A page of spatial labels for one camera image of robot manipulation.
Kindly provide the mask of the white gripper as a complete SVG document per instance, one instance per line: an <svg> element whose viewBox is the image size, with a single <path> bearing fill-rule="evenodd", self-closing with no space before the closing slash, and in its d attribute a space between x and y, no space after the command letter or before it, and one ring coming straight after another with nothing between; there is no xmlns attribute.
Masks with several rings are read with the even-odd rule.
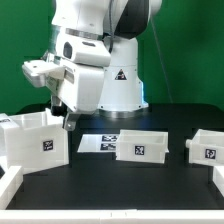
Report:
<svg viewBox="0 0 224 224"><path fill-rule="evenodd" d="M66 114L63 128L66 131L74 131L79 114L92 114L98 107L104 70L66 60L61 60L60 64L65 66L63 80L49 78L49 89L56 95L51 96L51 113L53 116L63 116L66 104L72 112Z"/></svg>

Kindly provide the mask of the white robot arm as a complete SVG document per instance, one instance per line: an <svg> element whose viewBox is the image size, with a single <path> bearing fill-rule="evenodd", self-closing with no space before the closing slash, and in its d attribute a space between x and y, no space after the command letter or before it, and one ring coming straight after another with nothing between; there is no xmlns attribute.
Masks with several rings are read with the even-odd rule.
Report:
<svg viewBox="0 0 224 224"><path fill-rule="evenodd" d="M138 42L163 0L55 0L47 60L51 110L75 129L81 115L127 118L148 107L138 75Z"/></svg>

